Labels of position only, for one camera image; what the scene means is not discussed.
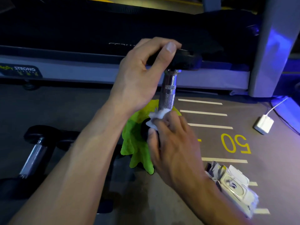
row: hand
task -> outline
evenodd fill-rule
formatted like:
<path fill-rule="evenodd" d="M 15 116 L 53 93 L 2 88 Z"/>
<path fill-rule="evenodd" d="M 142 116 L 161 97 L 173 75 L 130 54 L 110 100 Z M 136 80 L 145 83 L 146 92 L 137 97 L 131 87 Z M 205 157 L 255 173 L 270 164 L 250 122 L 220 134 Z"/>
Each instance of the hand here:
<path fill-rule="evenodd" d="M 163 181 L 179 195 L 194 193 L 199 182 L 208 178 L 204 172 L 199 142 L 186 122 L 175 111 L 167 113 L 163 120 L 156 119 L 160 139 L 152 128 L 148 132 L 151 160 Z"/>
<path fill-rule="evenodd" d="M 154 64 L 147 70 L 148 58 L 160 48 L 162 50 Z M 110 99 L 130 115 L 144 108 L 154 96 L 162 73 L 179 48 L 181 44 L 171 39 L 142 39 L 121 61 Z"/>

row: green cloth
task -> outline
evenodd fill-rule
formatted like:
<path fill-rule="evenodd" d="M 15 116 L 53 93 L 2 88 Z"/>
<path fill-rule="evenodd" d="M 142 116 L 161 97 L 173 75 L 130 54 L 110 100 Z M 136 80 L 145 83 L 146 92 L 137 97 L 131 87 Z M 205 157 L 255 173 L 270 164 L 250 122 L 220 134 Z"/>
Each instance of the green cloth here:
<path fill-rule="evenodd" d="M 132 155 L 129 167 L 134 168 L 141 162 L 149 174 L 154 173 L 154 168 L 150 159 L 147 142 L 143 140 L 140 132 L 142 122 L 149 117 L 150 112 L 155 111 L 155 108 L 158 107 L 158 101 L 159 100 L 151 100 L 143 109 L 135 112 L 127 121 L 122 132 L 124 142 L 121 154 Z M 172 110 L 181 116 L 181 113 L 175 107 L 173 107 Z"/>

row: power adapter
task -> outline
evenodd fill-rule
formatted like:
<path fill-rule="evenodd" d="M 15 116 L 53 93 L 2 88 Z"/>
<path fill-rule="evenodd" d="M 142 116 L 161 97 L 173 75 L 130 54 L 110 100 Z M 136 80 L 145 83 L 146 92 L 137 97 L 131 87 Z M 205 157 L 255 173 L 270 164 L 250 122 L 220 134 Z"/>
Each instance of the power adapter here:
<path fill-rule="evenodd" d="M 274 120 L 272 118 L 270 118 L 268 115 L 263 115 L 254 128 L 261 134 L 265 135 L 270 131 L 273 123 Z"/>

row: yellow number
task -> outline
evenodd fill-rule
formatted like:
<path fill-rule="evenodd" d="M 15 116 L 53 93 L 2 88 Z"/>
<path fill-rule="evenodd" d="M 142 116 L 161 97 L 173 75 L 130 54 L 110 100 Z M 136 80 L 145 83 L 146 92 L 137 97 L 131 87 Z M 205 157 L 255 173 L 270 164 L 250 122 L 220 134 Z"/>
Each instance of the yellow number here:
<path fill-rule="evenodd" d="M 234 139 L 236 141 L 236 143 L 241 146 L 241 147 L 246 147 L 247 148 L 247 151 L 241 151 L 241 153 L 244 153 L 244 154 L 251 154 L 251 151 L 250 151 L 250 147 L 249 147 L 249 144 L 244 144 L 242 145 L 240 142 L 238 142 L 238 137 L 241 137 L 243 140 L 246 140 L 246 138 L 242 135 L 235 135 Z"/>
<path fill-rule="evenodd" d="M 231 143 L 232 143 L 232 146 L 233 146 L 233 150 L 229 150 L 229 149 L 227 148 L 227 146 L 226 146 L 226 144 L 225 144 L 225 141 L 224 141 L 224 136 L 229 137 L 229 139 L 231 140 Z M 234 143 L 233 139 L 231 138 L 231 136 L 229 136 L 229 135 L 226 134 L 226 133 L 223 133 L 223 134 L 221 135 L 221 140 L 222 140 L 222 144 L 223 144 L 224 148 L 225 148 L 228 152 L 230 152 L 230 153 L 235 153 L 235 151 L 236 151 L 236 146 L 235 146 L 235 143 Z"/>

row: black cable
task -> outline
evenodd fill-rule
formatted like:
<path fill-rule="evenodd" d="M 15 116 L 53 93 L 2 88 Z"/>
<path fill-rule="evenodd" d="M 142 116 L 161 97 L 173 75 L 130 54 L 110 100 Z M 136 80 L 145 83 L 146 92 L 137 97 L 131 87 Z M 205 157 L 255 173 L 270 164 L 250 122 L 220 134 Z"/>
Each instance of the black cable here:
<path fill-rule="evenodd" d="M 290 127 L 291 130 L 293 130 L 293 132 L 295 132 L 296 134 L 298 134 L 300 136 L 300 132 L 298 132 L 293 126 L 291 126 L 290 123 L 288 123 L 275 109 L 273 109 L 273 111 L 277 114 L 277 116 L 288 126 Z"/>

